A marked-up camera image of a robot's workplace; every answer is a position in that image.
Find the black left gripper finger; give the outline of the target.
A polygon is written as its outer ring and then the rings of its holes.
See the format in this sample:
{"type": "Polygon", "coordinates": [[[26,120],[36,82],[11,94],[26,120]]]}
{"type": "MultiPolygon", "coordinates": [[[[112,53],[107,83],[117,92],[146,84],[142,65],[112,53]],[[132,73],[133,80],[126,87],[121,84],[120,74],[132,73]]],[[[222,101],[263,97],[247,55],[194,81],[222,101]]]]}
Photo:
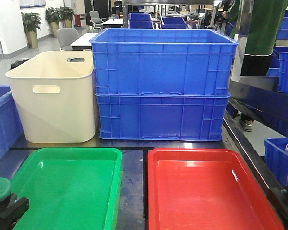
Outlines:
{"type": "Polygon", "coordinates": [[[30,201],[26,197],[7,197],[0,202],[0,230],[13,230],[22,216],[29,210],[30,201]]]}

